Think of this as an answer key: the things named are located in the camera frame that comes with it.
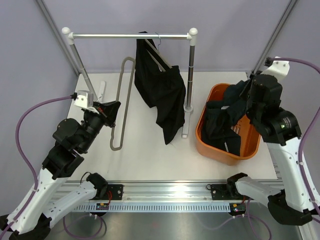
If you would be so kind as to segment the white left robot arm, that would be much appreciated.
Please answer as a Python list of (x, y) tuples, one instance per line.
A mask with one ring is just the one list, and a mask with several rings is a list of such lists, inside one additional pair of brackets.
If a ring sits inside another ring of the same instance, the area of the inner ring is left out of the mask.
[(54, 147), (42, 163), (35, 183), (19, 206), (0, 218), (1, 234), (10, 232), (11, 240), (43, 240), (51, 229), (76, 207), (88, 200), (106, 200), (98, 205), (108, 209), (112, 200), (121, 199), (121, 192), (110, 187), (98, 173), (88, 175), (75, 190), (55, 202), (51, 202), (57, 190), (72, 176), (84, 161), (83, 154), (106, 127), (114, 127), (119, 101), (94, 102), (97, 112), (85, 110), (79, 123), (73, 118), (62, 120), (53, 133)]

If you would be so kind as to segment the black shorts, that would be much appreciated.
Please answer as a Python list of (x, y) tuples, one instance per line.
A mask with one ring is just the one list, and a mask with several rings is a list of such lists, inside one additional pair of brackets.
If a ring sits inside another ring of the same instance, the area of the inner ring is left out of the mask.
[(156, 107), (156, 124), (162, 128), (165, 144), (169, 144), (185, 123), (186, 87), (179, 66), (161, 72), (148, 54), (144, 39), (137, 39), (134, 85), (147, 106)]

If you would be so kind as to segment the dark navy shorts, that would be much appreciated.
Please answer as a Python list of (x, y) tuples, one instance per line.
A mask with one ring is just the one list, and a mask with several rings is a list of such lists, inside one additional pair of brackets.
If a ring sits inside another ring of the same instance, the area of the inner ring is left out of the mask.
[(240, 97), (247, 81), (229, 85), (221, 100), (206, 103), (201, 140), (214, 148), (239, 156), (241, 137), (232, 130), (245, 115), (247, 102)]

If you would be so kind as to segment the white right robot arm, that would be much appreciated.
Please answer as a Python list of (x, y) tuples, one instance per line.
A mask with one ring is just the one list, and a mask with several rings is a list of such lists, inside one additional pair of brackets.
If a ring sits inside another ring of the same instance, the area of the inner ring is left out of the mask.
[(233, 199), (249, 197), (266, 206), (282, 225), (303, 226), (313, 220), (320, 195), (311, 188), (307, 163), (299, 148), (301, 130), (295, 115), (281, 106), (283, 87), (268, 74), (254, 76), (245, 87), (247, 117), (276, 161), (284, 188), (260, 183), (245, 173), (227, 179), (226, 192)]

